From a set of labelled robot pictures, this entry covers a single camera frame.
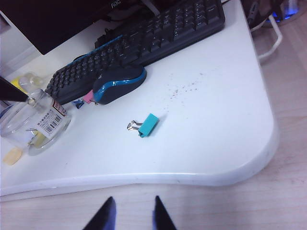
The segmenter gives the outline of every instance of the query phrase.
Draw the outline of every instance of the white cable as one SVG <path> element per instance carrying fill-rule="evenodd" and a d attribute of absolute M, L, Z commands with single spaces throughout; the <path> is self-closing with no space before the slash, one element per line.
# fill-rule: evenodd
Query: white cable
<path fill-rule="evenodd" d="M 253 32 L 253 31 L 255 31 L 255 30 L 258 30 L 260 27 L 263 26 L 263 24 L 265 23 L 265 21 L 266 21 L 266 19 L 265 19 L 263 22 L 261 22 L 259 25 L 255 26 L 254 28 L 251 28 L 250 31 Z"/>
<path fill-rule="evenodd" d="M 270 20 L 270 22 L 273 26 L 273 29 L 274 29 L 274 31 L 277 35 L 277 40 L 268 52 L 258 56 L 259 60 L 263 60 L 264 58 L 266 58 L 266 57 L 270 56 L 272 53 L 274 53 L 274 51 L 277 49 L 277 47 L 280 45 L 280 43 L 283 40 L 282 32 L 280 31 L 280 29 L 279 29 L 279 27 L 278 27 L 278 25 L 277 25 L 277 23 L 276 23 L 276 21 L 275 21 L 275 19 L 272 15 L 269 16 L 269 20 Z"/>

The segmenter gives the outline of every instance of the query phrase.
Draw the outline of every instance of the small beige object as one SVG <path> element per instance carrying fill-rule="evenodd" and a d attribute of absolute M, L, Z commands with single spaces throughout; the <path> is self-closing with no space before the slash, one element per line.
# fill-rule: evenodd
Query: small beige object
<path fill-rule="evenodd" d="M 13 165 L 21 158 L 22 154 L 23 151 L 20 148 L 15 147 L 6 154 L 6 156 L 3 158 L 3 162 L 8 165 Z"/>

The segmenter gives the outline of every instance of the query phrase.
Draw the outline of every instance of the yellow object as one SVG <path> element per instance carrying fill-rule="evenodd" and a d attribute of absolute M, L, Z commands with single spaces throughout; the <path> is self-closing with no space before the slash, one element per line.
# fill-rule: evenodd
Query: yellow object
<path fill-rule="evenodd" d="M 20 78 L 21 78 L 21 76 L 19 76 L 19 77 L 13 79 L 13 80 L 11 81 L 11 83 L 12 83 L 15 87 L 17 87 L 18 89 L 20 89 L 22 92 L 27 93 L 27 92 L 19 85 L 19 79 L 20 79 Z"/>
<path fill-rule="evenodd" d="M 34 142 L 34 146 L 36 148 L 40 148 L 43 145 L 44 140 L 46 139 L 46 137 L 41 134 L 40 132 L 37 131 L 37 134 L 35 136 L 35 142 Z"/>
<path fill-rule="evenodd" d="M 3 158 L 3 162 L 8 165 L 13 165 L 21 158 L 22 154 L 23 154 L 23 151 L 20 148 L 17 148 L 17 147 L 13 148 Z"/>

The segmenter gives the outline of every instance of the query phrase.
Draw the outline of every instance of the binder clip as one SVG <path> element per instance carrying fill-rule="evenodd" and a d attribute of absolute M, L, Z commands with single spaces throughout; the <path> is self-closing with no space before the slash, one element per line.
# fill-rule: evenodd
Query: binder clip
<path fill-rule="evenodd" d="M 154 127 L 158 123 L 158 121 L 159 121 L 159 118 L 157 118 L 153 114 L 149 114 L 148 117 L 146 118 L 146 120 L 143 123 L 131 121 L 127 126 L 127 130 L 129 130 L 129 131 L 138 130 L 139 136 L 141 138 L 147 137 L 147 136 L 150 135 L 151 131 L 154 129 Z"/>

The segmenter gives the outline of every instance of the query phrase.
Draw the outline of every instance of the blue and black mouse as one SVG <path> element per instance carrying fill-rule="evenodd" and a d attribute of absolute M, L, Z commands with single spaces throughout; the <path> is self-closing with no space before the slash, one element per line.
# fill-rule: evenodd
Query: blue and black mouse
<path fill-rule="evenodd" d="M 94 100 L 100 104 L 108 104 L 138 88 L 145 78 L 146 70 L 140 65 L 116 67 L 104 71 L 94 82 Z"/>

